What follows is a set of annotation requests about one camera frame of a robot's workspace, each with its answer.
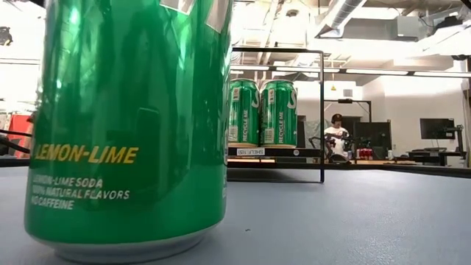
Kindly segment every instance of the ceiling light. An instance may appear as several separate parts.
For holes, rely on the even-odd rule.
[[[305,72],[305,73],[320,73],[321,68],[317,67],[277,67],[277,71],[297,71],[297,72]],[[337,68],[324,68],[325,73],[339,73],[340,69]]]
[[[417,71],[414,73],[414,76],[419,77],[462,77],[462,78],[471,78],[471,73],[452,73],[452,72],[422,72]]]
[[[320,69],[309,68],[309,67],[277,67],[277,71],[298,71],[298,72],[307,72],[307,73],[317,73],[320,71]]]
[[[406,75],[407,71],[347,69],[347,74],[378,74],[378,75]]]
[[[39,65],[39,59],[7,59],[0,58],[0,63],[4,64],[25,64],[25,65]]]
[[[325,73],[339,73],[340,69],[335,69],[335,68],[324,68]]]
[[[318,78],[319,77],[318,73],[305,73],[304,75],[307,76],[307,77],[310,77],[310,78]]]
[[[230,66],[231,70],[253,70],[253,71],[267,71],[268,66]]]

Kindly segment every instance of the red object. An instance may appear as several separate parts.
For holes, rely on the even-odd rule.
[[[8,128],[8,130],[13,132],[26,133],[30,125],[30,123],[28,122],[28,118],[29,115],[12,115],[10,127]],[[9,141],[12,141],[13,143],[19,146],[24,146],[24,139],[26,139],[26,136],[7,135],[7,137]],[[21,157],[21,154],[22,152],[15,152],[15,156],[17,158]]]

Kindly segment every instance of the black cap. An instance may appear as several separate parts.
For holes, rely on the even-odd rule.
[[[336,121],[341,121],[341,118],[342,118],[342,116],[341,116],[340,114],[338,114],[338,113],[337,113],[337,114],[334,114],[334,115],[332,116],[332,123],[334,123],[334,122],[336,122]]]

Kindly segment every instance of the can bottom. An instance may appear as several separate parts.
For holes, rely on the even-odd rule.
[[[249,143],[229,143],[229,147],[258,147],[257,144],[249,144]]]
[[[264,144],[262,147],[266,147],[266,148],[286,148],[286,149],[296,148],[295,145],[291,145],[291,144]]]
[[[184,236],[124,244],[64,244],[34,238],[68,261],[85,264],[135,264],[180,254],[203,240],[216,225]]]

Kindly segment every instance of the black cable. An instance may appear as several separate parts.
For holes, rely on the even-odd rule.
[[[32,137],[32,135],[30,135],[29,133],[25,133],[25,132],[14,132],[14,131],[1,130],[0,129],[0,133],[6,133],[6,134],[9,134],[9,135],[19,135],[19,136]]]
[[[16,150],[16,151],[20,151],[20,152],[23,152],[23,153],[25,153],[25,154],[29,154],[29,153],[30,153],[29,149],[24,148],[24,147],[22,147],[22,146],[19,146],[19,145],[17,145],[17,144],[14,144],[14,143],[12,143],[12,142],[10,142],[10,141],[8,141],[8,140],[6,140],[6,139],[3,139],[3,138],[0,138],[0,144],[4,144],[5,146],[8,146],[9,148],[13,148],[13,149]]]
[[[431,26],[429,24],[427,24],[427,21],[425,21],[425,19],[419,17],[419,19],[423,22],[423,24],[425,24],[427,27],[431,27],[431,28],[435,28],[434,26]]]

